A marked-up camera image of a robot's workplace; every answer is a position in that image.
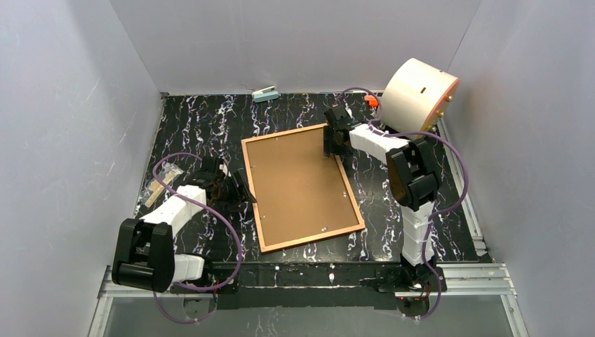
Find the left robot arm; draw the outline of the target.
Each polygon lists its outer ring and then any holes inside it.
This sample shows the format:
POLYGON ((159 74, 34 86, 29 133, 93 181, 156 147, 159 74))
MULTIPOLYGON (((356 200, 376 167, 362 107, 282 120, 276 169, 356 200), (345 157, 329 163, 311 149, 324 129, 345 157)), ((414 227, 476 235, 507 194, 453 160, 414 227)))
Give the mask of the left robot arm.
POLYGON ((122 222, 112 281, 159 293, 172 285, 214 291, 230 283, 233 277, 218 284, 209 282, 212 260, 199 253, 176 253, 174 239, 196 214, 207 211, 228 227, 240 251, 241 241, 227 216, 238 212, 242 204, 255 201, 245 174, 229 172, 224 159, 204 157, 198 169, 162 205, 139 219, 127 218, 122 222))

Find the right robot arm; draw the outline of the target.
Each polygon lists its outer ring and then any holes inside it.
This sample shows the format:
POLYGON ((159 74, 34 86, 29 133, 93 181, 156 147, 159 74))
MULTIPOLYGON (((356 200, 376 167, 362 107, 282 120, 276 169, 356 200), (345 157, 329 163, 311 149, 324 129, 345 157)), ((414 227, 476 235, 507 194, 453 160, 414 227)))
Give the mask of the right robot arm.
POLYGON ((389 189, 401 207, 403 247, 393 288, 420 287, 421 298, 429 296, 436 262, 431 238, 431 215, 441 186, 437 163, 426 140, 406 140, 355 120, 343 107, 324 113, 323 153, 350 154, 355 150, 381 161, 387 167, 389 189))

